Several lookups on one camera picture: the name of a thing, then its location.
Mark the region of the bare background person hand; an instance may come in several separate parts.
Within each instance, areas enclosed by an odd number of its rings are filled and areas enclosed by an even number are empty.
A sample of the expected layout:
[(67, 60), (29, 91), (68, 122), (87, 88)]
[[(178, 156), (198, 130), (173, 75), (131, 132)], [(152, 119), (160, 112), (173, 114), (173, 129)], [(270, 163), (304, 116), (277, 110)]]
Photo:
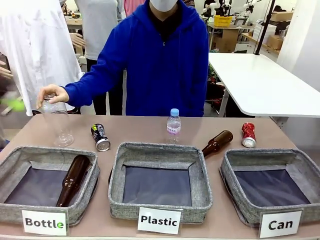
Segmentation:
[(70, 39), (75, 47), (84, 48), (86, 46), (86, 41), (83, 36), (79, 33), (70, 33)]
[(6, 66), (6, 63), (0, 60), (0, 76), (7, 79), (12, 79), (13, 78), (12, 72), (6, 69), (5, 66)]

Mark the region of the person's right hand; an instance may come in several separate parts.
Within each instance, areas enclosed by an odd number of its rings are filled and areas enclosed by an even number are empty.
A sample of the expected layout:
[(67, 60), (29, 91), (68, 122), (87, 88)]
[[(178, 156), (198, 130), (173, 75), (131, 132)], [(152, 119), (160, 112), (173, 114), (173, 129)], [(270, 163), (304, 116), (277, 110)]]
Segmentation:
[(68, 93), (63, 87), (55, 84), (50, 84), (42, 87), (38, 93), (36, 101), (36, 107), (38, 109), (43, 106), (45, 96), (47, 95), (53, 95), (53, 98), (48, 101), (50, 104), (66, 103), (70, 99)]

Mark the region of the large clear plastic bottle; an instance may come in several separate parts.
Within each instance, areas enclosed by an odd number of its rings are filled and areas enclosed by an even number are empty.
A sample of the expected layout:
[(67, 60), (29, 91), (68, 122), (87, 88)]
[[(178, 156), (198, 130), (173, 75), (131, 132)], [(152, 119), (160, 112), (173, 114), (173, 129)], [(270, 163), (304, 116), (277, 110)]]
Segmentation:
[(74, 141), (72, 132), (69, 128), (69, 115), (65, 103), (50, 103), (50, 100), (55, 96), (54, 93), (44, 96), (41, 108), (42, 114), (49, 128), (54, 132), (54, 144), (59, 147), (67, 147)]

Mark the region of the black drink can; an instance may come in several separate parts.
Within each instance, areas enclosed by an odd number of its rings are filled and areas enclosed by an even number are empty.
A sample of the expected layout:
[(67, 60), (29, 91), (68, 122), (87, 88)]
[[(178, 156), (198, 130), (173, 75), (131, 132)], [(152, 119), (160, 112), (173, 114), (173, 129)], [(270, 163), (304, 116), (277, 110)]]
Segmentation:
[(105, 128), (100, 123), (95, 123), (91, 126), (91, 135), (95, 141), (96, 149), (100, 152), (105, 152), (110, 149), (111, 143), (105, 133)]

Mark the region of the small blue capped water bottle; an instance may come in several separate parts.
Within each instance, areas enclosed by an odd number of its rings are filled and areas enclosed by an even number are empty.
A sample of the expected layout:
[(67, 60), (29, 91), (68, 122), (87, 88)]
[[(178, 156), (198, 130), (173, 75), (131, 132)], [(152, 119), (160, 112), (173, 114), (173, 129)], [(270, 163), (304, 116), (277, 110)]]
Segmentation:
[(179, 134), (181, 132), (181, 118), (180, 111), (177, 108), (170, 110), (170, 116), (167, 119), (166, 131), (168, 134), (168, 142), (170, 144), (177, 144), (179, 141)]

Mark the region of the brown glass bottle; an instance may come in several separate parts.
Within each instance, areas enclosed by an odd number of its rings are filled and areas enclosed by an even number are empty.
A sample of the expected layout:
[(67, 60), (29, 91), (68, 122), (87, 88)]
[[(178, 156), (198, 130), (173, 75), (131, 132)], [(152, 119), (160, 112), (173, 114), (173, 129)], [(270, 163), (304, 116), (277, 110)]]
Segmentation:
[(202, 149), (203, 156), (206, 158), (209, 155), (218, 153), (222, 148), (228, 145), (233, 140), (233, 134), (229, 130), (223, 130), (214, 138), (210, 139), (207, 145)]
[(77, 155), (70, 165), (67, 174), (62, 181), (62, 190), (57, 200), (57, 207), (67, 207), (80, 189), (91, 162), (85, 155)]

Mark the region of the crushed red drink can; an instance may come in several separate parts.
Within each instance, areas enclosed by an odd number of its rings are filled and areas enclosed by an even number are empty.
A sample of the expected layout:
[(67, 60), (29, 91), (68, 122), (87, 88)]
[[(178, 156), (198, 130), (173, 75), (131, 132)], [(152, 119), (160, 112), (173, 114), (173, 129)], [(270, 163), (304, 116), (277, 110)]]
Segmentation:
[(251, 122), (245, 122), (242, 130), (242, 145), (246, 148), (255, 148), (257, 144), (255, 135), (255, 125)]

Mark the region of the blue sleeved right forearm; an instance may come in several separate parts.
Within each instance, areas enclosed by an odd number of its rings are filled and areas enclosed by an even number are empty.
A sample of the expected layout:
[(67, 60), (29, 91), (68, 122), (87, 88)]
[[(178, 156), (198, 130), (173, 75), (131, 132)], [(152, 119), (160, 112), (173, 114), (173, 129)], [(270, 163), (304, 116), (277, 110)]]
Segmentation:
[(106, 93), (110, 85), (105, 81), (92, 76), (83, 76), (79, 81), (68, 83), (64, 88), (68, 100), (65, 102), (73, 107), (90, 106), (93, 99)]

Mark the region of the grey basket labelled Plastic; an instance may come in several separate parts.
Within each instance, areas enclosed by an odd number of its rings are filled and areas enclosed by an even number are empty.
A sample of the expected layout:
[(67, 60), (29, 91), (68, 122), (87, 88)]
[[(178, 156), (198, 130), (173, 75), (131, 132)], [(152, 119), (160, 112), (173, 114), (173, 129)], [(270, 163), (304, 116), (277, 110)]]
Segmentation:
[(124, 142), (109, 176), (114, 218), (137, 220), (140, 208), (181, 212), (184, 224), (201, 224), (213, 205), (204, 155), (195, 146)]

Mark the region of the grey basket labelled Bottle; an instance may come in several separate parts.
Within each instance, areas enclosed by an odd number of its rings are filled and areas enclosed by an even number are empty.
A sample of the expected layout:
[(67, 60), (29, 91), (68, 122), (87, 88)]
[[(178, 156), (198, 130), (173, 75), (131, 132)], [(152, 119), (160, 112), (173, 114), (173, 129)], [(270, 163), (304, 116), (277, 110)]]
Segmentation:
[[(76, 156), (88, 166), (79, 191), (67, 207), (57, 207), (63, 180)], [(22, 211), (67, 212), (77, 225), (94, 195), (100, 174), (93, 151), (61, 147), (19, 146), (0, 163), (0, 222), (21, 224)]]

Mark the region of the grey basket labelled Can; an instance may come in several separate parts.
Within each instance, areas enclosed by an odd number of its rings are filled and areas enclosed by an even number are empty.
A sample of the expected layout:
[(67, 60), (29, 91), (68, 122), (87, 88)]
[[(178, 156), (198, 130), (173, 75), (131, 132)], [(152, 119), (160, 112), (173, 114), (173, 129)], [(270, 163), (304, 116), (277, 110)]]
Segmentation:
[(258, 226), (264, 213), (296, 210), (303, 224), (320, 221), (320, 167), (299, 149), (227, 150), (219, 172), (247, 226)]

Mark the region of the white Can label sign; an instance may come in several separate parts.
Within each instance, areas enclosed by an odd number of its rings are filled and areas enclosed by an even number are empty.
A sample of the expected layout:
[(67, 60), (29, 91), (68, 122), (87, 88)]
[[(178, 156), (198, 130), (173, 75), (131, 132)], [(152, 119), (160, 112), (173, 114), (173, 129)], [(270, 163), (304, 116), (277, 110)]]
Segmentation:
[(303, 210), (273, 211), (260, 214), (259, 238), (295, 235), (298, 232)]

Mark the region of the wooden background desk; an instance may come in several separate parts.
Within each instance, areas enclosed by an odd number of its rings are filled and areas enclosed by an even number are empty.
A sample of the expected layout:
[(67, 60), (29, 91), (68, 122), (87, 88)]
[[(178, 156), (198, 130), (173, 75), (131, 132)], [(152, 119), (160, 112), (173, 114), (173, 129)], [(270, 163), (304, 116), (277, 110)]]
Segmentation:
[(70, 33), (76, 33), (78, 30), (83, 30), (83, 21), (80, 15), (65, 16), (64, 18)]

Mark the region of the person in grey shirt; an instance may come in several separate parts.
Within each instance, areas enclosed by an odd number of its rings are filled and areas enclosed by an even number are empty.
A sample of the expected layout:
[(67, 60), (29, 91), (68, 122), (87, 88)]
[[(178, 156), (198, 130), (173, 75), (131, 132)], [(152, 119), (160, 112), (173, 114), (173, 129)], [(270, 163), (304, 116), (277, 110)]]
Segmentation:
[[(105, 43), (119, 21), (123, 19), (123, 0), (74, 0), (82, 18), (84, 33), (85, 58), (87, 71), (97, 64), (98, 56)], [(109, 102), (109, 112), (112, 116), (123, 113), (123, 79), (109, 92), (105, 92), (93, 99), (93, 106), (97, 115), (107, 114), (106, 98)]]

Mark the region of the bright green object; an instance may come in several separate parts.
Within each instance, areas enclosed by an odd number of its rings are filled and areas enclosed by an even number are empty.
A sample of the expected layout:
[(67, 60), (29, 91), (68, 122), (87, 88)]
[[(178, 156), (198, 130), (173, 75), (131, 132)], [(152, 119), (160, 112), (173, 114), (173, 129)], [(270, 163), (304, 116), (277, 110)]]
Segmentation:
[(0, 100), (0, 103), (6, 105), (6, 108), (1, 112), (2, 115), (7, 115), (12, 111), (23, 112), (25, 110), (25, 105), (22, 97), (18, 97), (16, 99), (3, 98)]

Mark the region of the person in white coat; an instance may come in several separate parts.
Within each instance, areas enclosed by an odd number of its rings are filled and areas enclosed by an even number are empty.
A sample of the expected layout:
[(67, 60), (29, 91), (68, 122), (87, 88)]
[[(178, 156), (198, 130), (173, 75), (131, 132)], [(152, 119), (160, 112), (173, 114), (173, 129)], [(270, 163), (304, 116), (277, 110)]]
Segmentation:
[(0, 0), (0, 53), (29, 117), (42, 87), (64, 87), (83, 76), (61, 8), (65, 1)]

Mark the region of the person in pink top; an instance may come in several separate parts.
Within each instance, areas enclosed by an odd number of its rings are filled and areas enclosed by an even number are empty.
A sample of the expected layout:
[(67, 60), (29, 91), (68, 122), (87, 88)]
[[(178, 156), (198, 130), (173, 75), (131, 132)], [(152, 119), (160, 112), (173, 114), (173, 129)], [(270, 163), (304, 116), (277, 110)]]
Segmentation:
[(141, 4), (140, 0), (123, 0), (125, 15), (128, 17)]

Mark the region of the person in blue hoodie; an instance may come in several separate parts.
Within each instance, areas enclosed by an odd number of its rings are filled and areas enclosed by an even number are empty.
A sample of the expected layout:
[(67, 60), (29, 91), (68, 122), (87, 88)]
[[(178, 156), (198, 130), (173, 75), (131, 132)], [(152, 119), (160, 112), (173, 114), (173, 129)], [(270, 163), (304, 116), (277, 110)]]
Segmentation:
[(206, 99), (209, 43), (204, 21), (183, 0), (161, 21), (150, 0), (110, 33), (97, 64), (84, 76), (106, 81), (107, 92), (126, 75), (128, 116), (202, 117)]

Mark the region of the white face mask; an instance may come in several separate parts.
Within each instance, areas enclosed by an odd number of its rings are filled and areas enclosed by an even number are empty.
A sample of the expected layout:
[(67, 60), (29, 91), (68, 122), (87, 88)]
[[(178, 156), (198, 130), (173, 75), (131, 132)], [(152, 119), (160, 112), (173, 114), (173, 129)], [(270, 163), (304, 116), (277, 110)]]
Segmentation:
[(178, 0), (149, 0), (153, 7), (160, 12), (170, 11)]

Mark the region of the white Bottle label sign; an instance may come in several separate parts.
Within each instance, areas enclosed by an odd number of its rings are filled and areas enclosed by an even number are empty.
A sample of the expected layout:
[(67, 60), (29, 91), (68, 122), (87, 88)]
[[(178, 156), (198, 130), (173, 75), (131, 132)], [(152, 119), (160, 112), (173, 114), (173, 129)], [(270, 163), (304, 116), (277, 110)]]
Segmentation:
[(62, 237), (69, 233), (66, 212), (22, 210), (21, 215), (25, 233)]

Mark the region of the yellow plastic crate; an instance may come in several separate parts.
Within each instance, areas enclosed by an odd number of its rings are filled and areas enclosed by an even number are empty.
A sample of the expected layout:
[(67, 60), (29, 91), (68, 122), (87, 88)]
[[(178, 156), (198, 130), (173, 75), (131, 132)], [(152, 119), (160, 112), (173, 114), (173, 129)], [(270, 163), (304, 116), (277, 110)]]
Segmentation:
[(213, 25), (217, 28), (226, 28), (230, 26), (232, 19), (232, 16), (215, 15)]

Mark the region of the wooden background workbench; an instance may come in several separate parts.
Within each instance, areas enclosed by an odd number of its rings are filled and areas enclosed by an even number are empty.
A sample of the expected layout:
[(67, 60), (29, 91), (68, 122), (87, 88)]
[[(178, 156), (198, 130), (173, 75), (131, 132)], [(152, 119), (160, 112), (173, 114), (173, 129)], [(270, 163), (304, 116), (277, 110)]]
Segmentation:
[(207, 24), (209, 32), (209, 50), (217, 49), (220, 53), (232, 53), (235, 51), (242, 33), (253, 30), (253, 25), (229, 25), (228, 27), (216, 27), (213, 23)]

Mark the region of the white Plastic label sign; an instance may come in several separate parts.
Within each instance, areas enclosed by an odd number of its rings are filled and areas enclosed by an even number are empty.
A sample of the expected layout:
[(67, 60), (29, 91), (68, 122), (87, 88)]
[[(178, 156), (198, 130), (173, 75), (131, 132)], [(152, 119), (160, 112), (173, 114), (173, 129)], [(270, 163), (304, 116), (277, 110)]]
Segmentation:
[(177, 235), (182, 211), (154, 208), (139, 208), (137, 230), (159, 234)]

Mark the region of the black vertical pole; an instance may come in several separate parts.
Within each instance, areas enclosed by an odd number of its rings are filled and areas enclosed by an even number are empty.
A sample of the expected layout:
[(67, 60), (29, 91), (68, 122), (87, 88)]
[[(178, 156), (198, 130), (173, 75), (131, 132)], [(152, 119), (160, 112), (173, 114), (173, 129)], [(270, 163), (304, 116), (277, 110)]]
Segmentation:
[(272, 17), (272, 12), (273, 12), (273, 9), (274, 9), (275, 2), (276, 2), (276, 0), (270, 0), (270, 4), (268, 5), (269, 6), (268, 14), (266, 16), (264, 27), (263, 27), (262, 33), (260, 35), (260, 40), (258, 42), (257, 48), (256, 48), (255, 53), (254, 53), (256, 56), (260, 55), (260, 50), (261, 50), (261, 47), (262, 47), (262, 44), (263, 44), (267, 29), (268, 29), (269, 22), (270, 22), (271, 17)]

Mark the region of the white side table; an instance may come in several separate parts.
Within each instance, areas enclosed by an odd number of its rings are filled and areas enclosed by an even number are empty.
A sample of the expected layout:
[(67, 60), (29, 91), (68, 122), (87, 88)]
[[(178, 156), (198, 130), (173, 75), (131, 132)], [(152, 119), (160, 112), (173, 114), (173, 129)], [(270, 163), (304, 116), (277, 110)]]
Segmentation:
[(209, 53), (208, 60), (225, 87), (220, 116), (232, 97), (249, 116), (320, 118), (320, 92), (268, 57)]

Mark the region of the small cardboard box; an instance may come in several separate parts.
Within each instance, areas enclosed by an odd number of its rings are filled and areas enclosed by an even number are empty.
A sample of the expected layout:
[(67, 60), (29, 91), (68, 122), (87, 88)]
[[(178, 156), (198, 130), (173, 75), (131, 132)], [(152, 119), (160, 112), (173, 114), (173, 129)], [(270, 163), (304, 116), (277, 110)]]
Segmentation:
[(293, 17), (293, 11), (280, 11), (272, 12), (270, 20), (273, 22), (287, 22), (291, 21)]
[(270, 48), (280, 51), (284, 40), (279, 35), (270, 35), (267, 40), (267, 46)]

